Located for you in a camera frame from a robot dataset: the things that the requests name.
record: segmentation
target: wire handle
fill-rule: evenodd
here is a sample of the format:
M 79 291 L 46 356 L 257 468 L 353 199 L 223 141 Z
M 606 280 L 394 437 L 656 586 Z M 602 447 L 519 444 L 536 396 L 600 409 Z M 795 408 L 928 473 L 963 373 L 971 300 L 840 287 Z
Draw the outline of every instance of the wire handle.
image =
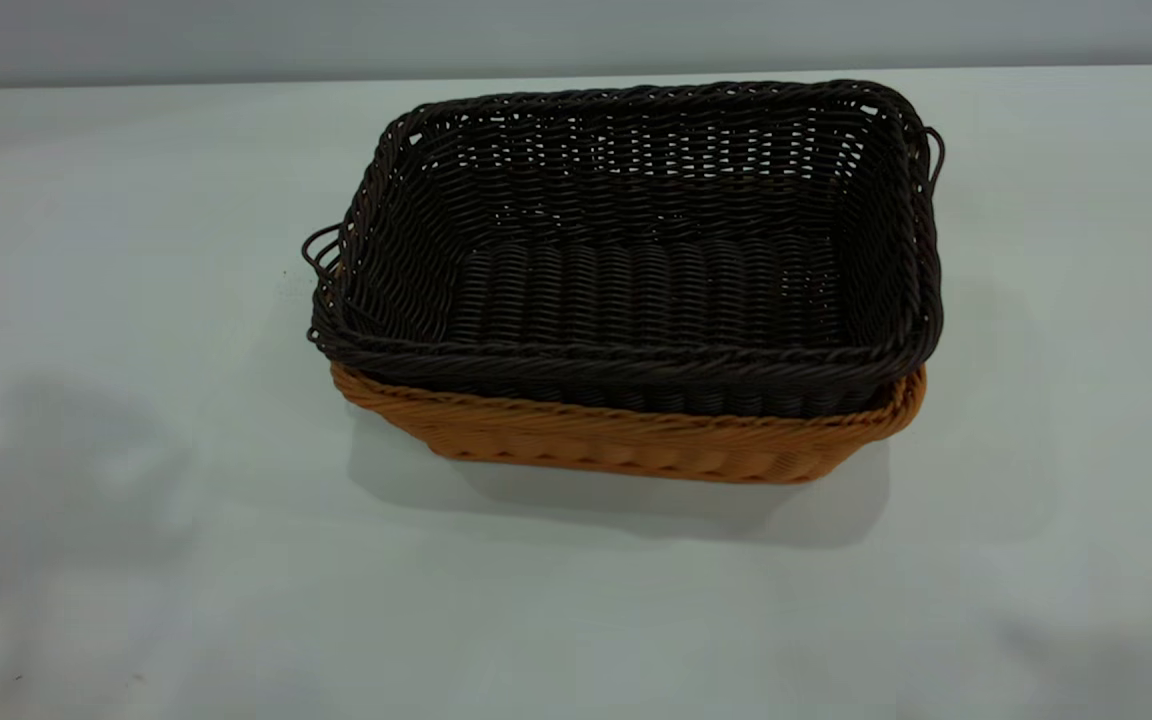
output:
M 325 236 L 325 234 L 328 234 L 331 232 L 339 232 L 339 229 L 342 228 L 343 225 L 344 223 L 328 225 L 328 227 L 325 227 L 319 232 L 311 234 L 310 238 L 305 241 L 305 245 L 301 247 L 302 258 L 305 258 L 305 262 L 310 264 L 311 268 L 314 268 L 314 273 L 319 274 L 319 279 L 321 279 L 321 281 L 324 282 L 332 282 L 333 279 L 335 279 L 333 270 L 335 270 L 335 266 L 339 264 L 340 256 L 339 255 L 335 256 L 335 258 L 333 258 L 332 262 L 326 264 L 323 263 L 323 258 L 324 256 L 326 256 L 326 253 L 332 252 L 333 250 L 338 250 L 340 248 L 340 236 L 338 234 L 338 237 L 335 240 L 333 240 L 329 243 L 326 243 L 323 250 L 317 251 L 314 255 L 310 255 L 310 247 L 313 245 L 314 242 L 319 240 L 319 237 Z
M 923 131 L 926 132 L 932 141 L 935 141 L 935 144 L 941 150 L 935 154 L 935 169 L 932 170 L 932 179 L 927 182 L 927 194 L 937 195 L 937 180 L 941 177 L 941 168 L 945 167 L 945 138 L 941 137 L 941 134 L 937 132 L 937 129 L 932 127 L 923 128 Z

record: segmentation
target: basket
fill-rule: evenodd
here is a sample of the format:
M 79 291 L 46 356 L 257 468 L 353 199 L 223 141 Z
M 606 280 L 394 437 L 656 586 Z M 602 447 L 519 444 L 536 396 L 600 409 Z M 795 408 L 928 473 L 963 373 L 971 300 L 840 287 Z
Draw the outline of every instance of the basket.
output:
M 866 414 L 702 418 L 393 387 L 339 363 L 332 377 L 347 400 L 445 457 L 723 483 L 820 478 L 861 446 L 909 425 L 927 391 L 919 367 Z
M 303 249 L 311 341 L 381 382 L 482 396 L 869 409 L 940 338 L 929 132 L 858 81 L 420 106 Z

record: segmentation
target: woven basket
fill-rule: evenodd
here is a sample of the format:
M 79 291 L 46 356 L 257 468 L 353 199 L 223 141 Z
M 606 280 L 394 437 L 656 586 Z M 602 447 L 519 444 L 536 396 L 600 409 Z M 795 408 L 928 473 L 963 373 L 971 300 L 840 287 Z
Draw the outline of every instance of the woven basket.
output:
M 909 425 L 927 391 L 920 367 L 884 393 L 881 409 L 866 414 L 700 418 L 393 387 L 339 363 L 332 377 L 347 400 L 445 457 L 723 483 L 823 477 L 861 446 Z
M 856 81 L 424 105 L 306 242 L 310 338 L 379 381 L 480 396 L 867 409 L 940 338 L 929 132 Z

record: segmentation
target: brown woven basket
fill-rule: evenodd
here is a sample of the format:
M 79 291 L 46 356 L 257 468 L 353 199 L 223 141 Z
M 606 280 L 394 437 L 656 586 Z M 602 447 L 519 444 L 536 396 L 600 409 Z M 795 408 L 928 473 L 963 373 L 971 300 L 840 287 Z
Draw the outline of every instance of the brown woven basket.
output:
M 306 242 L 310 338 L 397 386 L 649 414 L 872 409 L 940 338 L 930 135 L 863 81 L 424 105 L 387 128 L 343 222 Z
M 376 382 L 332 364 L 340 392 L 455 460 L 517 462 L 722 483 L 805 483 L 918 414 L 927 373 L 894 382 L 866 414 L 783 419 L 635 414 Z

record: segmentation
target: white table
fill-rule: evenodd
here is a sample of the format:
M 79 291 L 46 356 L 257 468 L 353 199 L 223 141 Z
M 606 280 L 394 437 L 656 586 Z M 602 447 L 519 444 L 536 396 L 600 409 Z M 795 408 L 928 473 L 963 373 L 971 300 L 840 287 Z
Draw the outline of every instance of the white table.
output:
M 717 78 L 0 90 L 0 717 L 1152 719 L 1152 68 L 838 74 L 947 323 L 804 488 L 445 461 L 303 338 L 402 111 Z

